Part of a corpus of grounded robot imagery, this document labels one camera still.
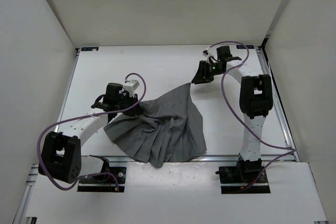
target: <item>white panel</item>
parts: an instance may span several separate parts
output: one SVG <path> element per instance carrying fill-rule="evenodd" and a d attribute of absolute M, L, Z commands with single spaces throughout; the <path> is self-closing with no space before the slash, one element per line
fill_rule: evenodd
<path fill-rule="evenodd" d="M 0 0 L 0 29 L 0 219 L 12 223 L 76 52 L 45 0 Z"/>
<path fill-rule="evenodd" d="M 336 4 L 291 0 L 267 43 L 301 160 L 310 162 L 331 223 L 336 223 Z"/>
<path fill-rule="evenodd" d="M 225 163 L 128 163 L 124 193 L 60 191 L 38 176 L 27 216 L 53 223 L 313 224 L 326 220 L 307 163 L 268 169 L 271 194 L 222 195 Z"/>
<path fill-rule="evenodd" d="M 51 0 L 76 47 L 260 45 L 281 0 Z"/>
<path fill-rule="evenodd" d="M 156 99 L 164 93 L 191 82 L 207 46 L 133 46 L 100 47 L 98 51 L 79 54 L 74 77 L 62 119 L 86 114 L 95 99 L 105 93 L 109 82 L 123 83 L 130 72 L 141 74 L 147 83 L 145 100 Z M 230 47 L 234 56 L 246 57 L 246 50 Z M 255 73 L 263 73 L 255 50 L 250 51 L 247 65 Z M 227 107 L 220 85 L 221 76 L 208 84 L 192 85 L 191 97 L 203 116 L 205 155 L 238 155 L 243 143 L 243 126 Z M 227 96 L 234 109 L 243 118 L 239 108 L 240 84 L 231 76 L 225 79 Z M 141 96 L 143 85 L 137 88 Z M 60 126 L 60 130 L 71 123 Z M 262 139 L 285 147 L 280 123 L 272 109 L 266 118 Z M 283 150 L 261 146 L 262 154 L 279 154 Z M 94 134 L 83 146 L 83 155 L 125 155 L 106 136 L 103 129 Z"/>

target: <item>black clamp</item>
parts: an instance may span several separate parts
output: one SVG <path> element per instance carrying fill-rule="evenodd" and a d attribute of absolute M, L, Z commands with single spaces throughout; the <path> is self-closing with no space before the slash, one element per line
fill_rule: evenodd
<path fill-rule="evenodd" d="M 260 115 L 267 116 L 273 107 L 271 77 L 268 74 L 242 77 L 239 106 L 251 119 Z"/>
<path fill-rule="evenodd" d="M 105 112 L 115 111 L 115 110 L 124 110 L 132 106 L 138 101 L 138 95 L 135 94 L 134 97 L 129 96 L 129 92 L 126 90 L 122 90 L 122 85 L 118 83 L 109 83 L 106 87 L 106 93 L 100 95 L 91 108 L 99 108 L 104 110 Z M 143 113 L 142 108 L 138 104 L 134 108 L 125 111 L 123 114 L 127 116 L 137 116 Z M 108 115 L 108 122 L 110 122 L 114 117 L 116 117 L 116 113 L 112 113 Z"/>
<path fill-rule="evenodd" d="M 100 175 L 95 177 L 82 177 L 78 181 L 77 191 L 83 192 L 100 192 L 100 193 L 123 193 L 125 191 L 125 182 L 126 182 L 126 167 L 115 167 L 109 166 L 109 162 L 107 160 L 106 167 L 102 169 L 104 173 L 113 174 L 119 184 L 119 190 L 117 191 L 114 179 L 110 175 Z"/>
<path fill-rule="evenodd" d="M 222 46 L 217 48 L 216 62 L 208 63 L 201 60 L 195 77 L 191 81 L 193 84 L 209 83 L 214 80 L 214 76 L 222 74 L 226 71 L 226 63 L 232 60 L 242 60 L 239 57 L 233 57 L 230 52 L 230 46 Z"/>
<path fill-rule="evenodd" d="M 253 182 L 263 169 L 261 160 L 244 161 L 240 156 L 236 166 L 221 166 L 216 174 L 219 175 L 222 194 L 268 194 L 270 188 L 266 172 L 263 172 L 255 181 L 258 186 L 253 186 L 247 190 L 242 190 L 241 185 Z"/>
<path fill-rule="evenodd" d="M 64 150 L 64 155 L 57 151 Z M 66 183 L 73 183 L 81 170 L 80 139 L 76 136 L 64 136 L 62 133 L 49 132 L 45 138 L 42 150 L 42 160 L 55 179 Z M 38 166 L 38 172 L 45 175 Z"/>

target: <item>gray fabric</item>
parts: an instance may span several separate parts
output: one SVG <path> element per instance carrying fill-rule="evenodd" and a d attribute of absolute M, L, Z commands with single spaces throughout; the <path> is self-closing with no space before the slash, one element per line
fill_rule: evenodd
<path fill-rule="evenodd" d="M 190 83 L 141 102 L 140 116 L 120 115 L 104 127 L 107 136 L 137 161 L 161 167 L 206 151 L 203 118 L 190 96 Z"/>

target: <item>cable connector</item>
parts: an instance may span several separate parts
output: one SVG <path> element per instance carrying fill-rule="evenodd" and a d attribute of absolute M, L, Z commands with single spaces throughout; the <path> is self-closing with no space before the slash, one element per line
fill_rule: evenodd
<path fill-rule="evenodd" d="M 204 51 L 202 52 L 202 55 L 203 55 L 204 57 L 208 57 L 208 54 L 209 54 L 209 52 L 208 52 L 207 50 L 204 50 Z"/>
<path fill-rule="evenodd" d="M 137 80 L 125 80 L 125 84 L 122 86 L 127 92 L 129 92 L 130 97 L 134 97 L 135 90 L 140 86 Z"/>
<path fill-rule="evenodd" d="M 213 59 L 215 59 L 215 56 L 212 53 L 208 52 L 208 55 L 206 57 L 206 62 L 209 63 L 209 64 L 212 64 L 212 62 L 210 61 L 211 57 L 213 57 Z"/>

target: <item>white platform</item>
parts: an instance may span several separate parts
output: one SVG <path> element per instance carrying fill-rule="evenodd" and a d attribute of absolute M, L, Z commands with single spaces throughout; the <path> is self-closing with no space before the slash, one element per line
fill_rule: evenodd
<path fill-rule="evenodd" d="M 58 190 L 38 176 L 26 216 L 53 223 L 314 224 L 327 220 L 307 163 L 267 171 L 271 194 L 222 195 L 215 172 L 226 163 L 127 163 L 124 193 Z"/>
<path fill-rule="evenodd" d="M 202 51 L 207 46 L 127 46 L 99 47 L 98 51 L 80 52 L 75 74 L 71 83 L 62 119 L 83 115 L 88 112 L 97 96 L 105 93 L 109 82 L 123 83 L 130 72 L 141 74 L 148 89 L 144 100 L 156 99 L 160 95 L 191 82 L 198 62 L 204 60 Z M 246 50 L 230 47 L 233 56 L 242 59 Z M 256 51 L 250 51 L 247 65 L 262 74 Z M 221 92 L 220 77 L 208 84 L 192 85 L 191 97 L 204 121 L 204 135 L 207 152 L 204 155 L 238 155 L 242 140 L 243 126 L 229 111 Z M 226 77 L 225 87 L 233 107 L 243 116 L 239 108 L 240 85 L 231 76 Z M 143 85 L 137 89 L 141 96 Z M 60 126 L 60 131 L 69 124 Z M 266 118 L 262 139 L 273 145 L 285 147 L 281 125 L 272 109 Z M 279 154 L 282 150 L 261 147 L 262 154 Z M 101 129 L 89 139 L 83 155 L 124 156 Z"/>

